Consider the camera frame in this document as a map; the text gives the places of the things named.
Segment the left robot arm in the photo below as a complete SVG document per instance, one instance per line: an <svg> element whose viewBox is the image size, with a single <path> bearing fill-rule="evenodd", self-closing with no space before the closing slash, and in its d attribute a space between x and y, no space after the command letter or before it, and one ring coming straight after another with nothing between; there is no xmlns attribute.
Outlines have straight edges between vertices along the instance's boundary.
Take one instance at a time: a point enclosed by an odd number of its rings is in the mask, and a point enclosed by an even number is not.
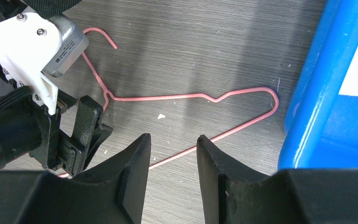
<svg viewBox="0 0 358 224"><path fill-rule="evenodd" d="M28 154L45 169L81 173L112 133L102 123L102 106L89 96L76 100L58 91L50 115L35 99L29 87L7 79L0 65L0 169Z"/></svg>

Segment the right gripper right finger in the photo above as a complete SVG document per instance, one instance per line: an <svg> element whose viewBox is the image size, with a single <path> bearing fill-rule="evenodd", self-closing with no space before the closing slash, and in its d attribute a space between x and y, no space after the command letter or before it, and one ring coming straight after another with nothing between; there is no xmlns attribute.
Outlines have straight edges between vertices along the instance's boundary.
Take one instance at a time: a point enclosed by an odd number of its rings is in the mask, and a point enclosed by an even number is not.
<svg viewBox="0 0 358 224"><path fill-rule="evenodd" d="M197 165L207 224L276 224L276 184L220 150L201 135Z"/></svg>

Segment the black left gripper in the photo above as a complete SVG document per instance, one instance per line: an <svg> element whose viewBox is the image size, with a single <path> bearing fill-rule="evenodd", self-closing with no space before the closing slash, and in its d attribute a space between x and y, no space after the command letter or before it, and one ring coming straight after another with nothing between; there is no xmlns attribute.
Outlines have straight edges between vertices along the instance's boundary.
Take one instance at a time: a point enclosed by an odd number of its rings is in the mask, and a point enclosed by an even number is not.
<svg viewBox="0 0 358 224"><path fill-rule="evenodd" d="M0 170L10 162L29 154L43 168L57 170L61 111L49 115L45 105L38 105L34 89L7 79L0 64ZM79 100L72 138L84 146L82 171L85 171L113 128L97 122L102 106L90 96Z"/></svg>

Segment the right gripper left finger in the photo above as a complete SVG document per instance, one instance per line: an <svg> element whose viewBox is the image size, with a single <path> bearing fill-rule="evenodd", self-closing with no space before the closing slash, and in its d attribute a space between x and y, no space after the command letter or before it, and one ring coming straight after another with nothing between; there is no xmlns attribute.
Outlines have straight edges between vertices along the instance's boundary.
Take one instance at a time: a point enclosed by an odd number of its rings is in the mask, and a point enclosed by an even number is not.
<svg viewBox="0 0 358 224"><path fill-rule="evenodd" d="M75 224L139 224L151 156L151 136L144 133L126 149L77 175Z"/></svg>

